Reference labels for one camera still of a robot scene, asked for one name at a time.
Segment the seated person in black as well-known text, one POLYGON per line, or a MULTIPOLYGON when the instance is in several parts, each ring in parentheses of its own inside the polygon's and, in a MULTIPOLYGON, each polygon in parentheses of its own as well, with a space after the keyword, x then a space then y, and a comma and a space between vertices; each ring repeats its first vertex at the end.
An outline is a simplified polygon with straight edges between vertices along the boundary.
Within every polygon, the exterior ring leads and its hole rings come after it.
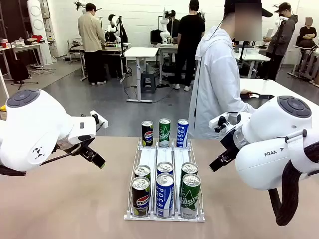
POLYGON ((315 46, 314 38, 317 36, 317 31, 312 27, 313 18, 306 17, 305 25, 300 28, 300 33, 297 38, 296 46, 301 47, 301 54, 304 55, 306 48, 313 48, 315 46))

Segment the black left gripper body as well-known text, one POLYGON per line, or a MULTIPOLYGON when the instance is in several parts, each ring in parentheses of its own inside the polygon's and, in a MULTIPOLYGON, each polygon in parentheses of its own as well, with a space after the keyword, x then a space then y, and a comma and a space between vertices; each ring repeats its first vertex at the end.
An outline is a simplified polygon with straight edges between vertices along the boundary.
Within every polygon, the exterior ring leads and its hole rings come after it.
POLYGON ((57 141, 56 143, 56 149, 62 150, 66 153, 71 153, 71 154, 80 154, 80 153, 85 153, 91 148, 89 145, 93 142, 95 138, 91 138, 82 142, 78 143, 71 143, 68 140, 68 137, 64 137, 61 140, 57 141))

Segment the man in beige jacket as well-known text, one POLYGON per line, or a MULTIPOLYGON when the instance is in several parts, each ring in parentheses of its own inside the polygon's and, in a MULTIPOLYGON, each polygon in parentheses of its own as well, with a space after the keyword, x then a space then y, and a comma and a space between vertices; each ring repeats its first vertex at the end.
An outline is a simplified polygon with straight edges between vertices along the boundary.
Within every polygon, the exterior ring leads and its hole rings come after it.
POLYGON ((88 81, 91 85, 106 83, 102 60, 102 45, 106 44, 99 20, 95 17, 96 6, 85 5, 86 12, 78 18, 78 32, 83 42, 88 81))

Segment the grey plastic stool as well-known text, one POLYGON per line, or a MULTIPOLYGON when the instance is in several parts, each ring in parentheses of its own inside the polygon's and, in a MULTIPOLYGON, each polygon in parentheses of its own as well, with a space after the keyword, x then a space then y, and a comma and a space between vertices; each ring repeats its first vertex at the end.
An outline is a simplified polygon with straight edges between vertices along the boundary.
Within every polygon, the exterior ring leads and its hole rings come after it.
POLYGON ((141 93, 154 94, 156 89, 157 85, 154 72, 143 71, 141 73, 141 93))

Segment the person in white jacket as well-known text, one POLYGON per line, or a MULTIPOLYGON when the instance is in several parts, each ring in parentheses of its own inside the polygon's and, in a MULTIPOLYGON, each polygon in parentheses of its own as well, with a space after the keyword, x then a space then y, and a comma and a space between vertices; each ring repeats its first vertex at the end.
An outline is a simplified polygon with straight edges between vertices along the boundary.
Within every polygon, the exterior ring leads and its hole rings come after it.
POLYGON ((261 35, 262 17, 272 13, 262 0, 225 0, 224 17, 202 37, 195 59, 196 75, 189 108, 189 135, 218 139, 210 120, 226 112, 239 112, 240 75, 233 40, 253 40, 261 35))

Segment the dark-haired person at desk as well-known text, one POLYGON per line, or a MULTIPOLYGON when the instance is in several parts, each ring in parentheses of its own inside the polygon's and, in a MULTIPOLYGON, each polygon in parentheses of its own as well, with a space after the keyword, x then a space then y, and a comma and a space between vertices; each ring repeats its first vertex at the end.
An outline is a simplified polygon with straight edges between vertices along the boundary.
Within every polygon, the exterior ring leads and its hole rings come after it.
POLYGON ((124 29, 123 23, 120 22, 120 17, 110 14, 108 17, 109 25, 105 30, 105 39, 107 42, 128 43, 128 37, 124 29))

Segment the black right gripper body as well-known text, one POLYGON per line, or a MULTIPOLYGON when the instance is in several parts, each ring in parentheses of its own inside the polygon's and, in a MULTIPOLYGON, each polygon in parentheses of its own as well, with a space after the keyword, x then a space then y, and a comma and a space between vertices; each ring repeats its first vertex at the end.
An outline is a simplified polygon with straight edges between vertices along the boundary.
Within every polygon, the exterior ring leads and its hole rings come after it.
POLYGON ((226 151, 220 155, 221 160, 234 160, 239 152, 239 149, 236 146, 234 139, 235 131, 236 129, 230 130, 228 133, 226 133, 225 136, 223 136, 223 138, 220 141, 220 143, 226 149, 226 151))

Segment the white standing desk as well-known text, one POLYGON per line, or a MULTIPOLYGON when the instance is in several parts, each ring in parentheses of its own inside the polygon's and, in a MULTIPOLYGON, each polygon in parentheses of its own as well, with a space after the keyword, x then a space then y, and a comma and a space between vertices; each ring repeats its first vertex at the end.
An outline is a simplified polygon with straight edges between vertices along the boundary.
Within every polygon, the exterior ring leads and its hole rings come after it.
POLYGON ((135 58, 136 60, 136 84, 137 84, 137 94, 135 99, 126 99, 130 103, 146 103, 152 104, 152 100, 142 100, 141 96, 141 66, 140 61, 143 60, 144 67, 146 67, 146 59, 154 58, 158 52, 157 47, 131 47, 125 51, 124 56, 129 58, 135 58))

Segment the blue Pocari Sweat can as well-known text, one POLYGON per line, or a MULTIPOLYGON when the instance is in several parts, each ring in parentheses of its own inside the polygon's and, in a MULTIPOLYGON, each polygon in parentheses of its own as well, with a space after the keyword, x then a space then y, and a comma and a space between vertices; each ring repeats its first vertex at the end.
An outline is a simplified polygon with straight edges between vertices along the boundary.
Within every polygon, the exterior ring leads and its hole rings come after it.
POLYGON ((179 119, 177 121, 177 137, 176 146, 178 148, 187 147, 189 121, 185 119, 179 119))
POLYGON ((156 214, 159 218, 169 218, 173 211, 174 178, 169 173, 161 173, 156 179, 156 214))
POLYGON ((162 173, 173 175, 173 165, 170 162, 160 162, 157 165, 157 176, 162 173))

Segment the white background work table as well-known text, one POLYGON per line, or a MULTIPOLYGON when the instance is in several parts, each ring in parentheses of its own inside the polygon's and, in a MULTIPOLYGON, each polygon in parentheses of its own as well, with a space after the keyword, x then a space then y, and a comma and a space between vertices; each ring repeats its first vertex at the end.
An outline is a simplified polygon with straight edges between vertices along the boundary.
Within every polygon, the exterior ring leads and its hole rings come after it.
POLYGON ((269 62, 270 58, 259 53, 259 49, 241 48, 234 51, 240 76, 255 78, 260 63, 269 62))

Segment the person in black t-shirt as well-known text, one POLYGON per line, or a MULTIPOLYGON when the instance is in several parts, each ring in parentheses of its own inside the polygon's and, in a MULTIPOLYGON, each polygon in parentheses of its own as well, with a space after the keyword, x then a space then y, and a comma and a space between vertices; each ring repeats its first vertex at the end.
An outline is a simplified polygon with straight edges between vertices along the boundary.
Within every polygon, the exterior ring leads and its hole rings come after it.
POLYGON ((173 88, 180 89, 181 74, 186 67, 184 90, 191 89, 191 81, 195 68, 195 55, 201 38, 205 34, 205 21, 198 14, 199 0, 190 0, 189 14, 182 17, 177 32, 177 60, 173 88))

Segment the black Pepsi can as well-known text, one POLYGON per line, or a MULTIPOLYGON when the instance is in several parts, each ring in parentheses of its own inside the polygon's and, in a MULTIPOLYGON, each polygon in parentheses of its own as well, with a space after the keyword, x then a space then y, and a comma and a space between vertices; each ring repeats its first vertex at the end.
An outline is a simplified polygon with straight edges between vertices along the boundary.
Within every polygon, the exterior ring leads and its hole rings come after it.
POLYGON ((153 145, 153 132, 154 126, 153 122, 146 120, 142 122, 142 144, 143 146, 153 145))
POLYGON ((151 180, 151 169, 147 165, 138 165, 134 168, 134 177, 146 177, 151 180))
POLYGON ((147 177, 138 176, 132 181, 133 215, 146 217, 149 211, 151 195, 150 181, 147 177))

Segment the person right forearm white sleeve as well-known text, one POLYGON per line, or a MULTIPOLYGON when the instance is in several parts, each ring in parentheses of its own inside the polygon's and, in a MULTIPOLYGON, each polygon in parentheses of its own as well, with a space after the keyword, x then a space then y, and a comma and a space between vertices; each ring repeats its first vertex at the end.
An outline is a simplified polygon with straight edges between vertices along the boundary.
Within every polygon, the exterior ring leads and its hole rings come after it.
POLYGON ((244 102, 244 101, 242 101, 242 100, 240 100, 239 102, 238 102, 238 111, 239 112, 246 112, 246 113, 250 113, 250 114, 252 114, 256 109, 255 108, 253 108, 250 104, 248 104, 248 103, 246 103, 246 102, 244 102))

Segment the cluttered white side table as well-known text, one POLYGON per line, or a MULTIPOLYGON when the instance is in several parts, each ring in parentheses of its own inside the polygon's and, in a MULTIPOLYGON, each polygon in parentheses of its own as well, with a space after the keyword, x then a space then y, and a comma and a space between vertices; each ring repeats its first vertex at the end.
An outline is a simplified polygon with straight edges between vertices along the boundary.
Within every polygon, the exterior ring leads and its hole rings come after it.
POLYGON ((30 45, 25 44, 16 44, 16 43, 8 43, 6 42, 6 47, 2 47, 1 40, 0 40, 0 59, 2 58, 4 60, 4 65, 6 68, 6 74, 2 74, 5 80, 13 80, 11 77, 9 64, 7 57, 5 53, 9 50, 13 50, 13 55, 15 59, 17 59, 17 53, 24 52, 24 51, 33 51, 36 61, 38 65, 41 65, 42 67, 45 66, 44 61, 42 59, 42 53, 41 53, 41 44, 40 43, 31 43, 30 45))

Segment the green Chilsung Cider can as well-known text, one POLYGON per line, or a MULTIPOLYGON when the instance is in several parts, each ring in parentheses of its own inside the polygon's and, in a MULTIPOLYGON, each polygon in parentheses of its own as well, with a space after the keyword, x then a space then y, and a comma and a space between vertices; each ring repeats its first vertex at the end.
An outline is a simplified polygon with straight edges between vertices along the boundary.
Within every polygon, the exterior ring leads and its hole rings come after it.
POLYGON ((196 174, 185 174, 181 186, 181 217, 194 219, 197 215, 201 179, 196 174))
POLYGON ((170 142, 170 119, 159 120, 159 146, 169 147, 170 142))
POLYGON ((198 174, 198 166, 193 162, 186 162, 181 166, 181 181, 186 174, 198 174))

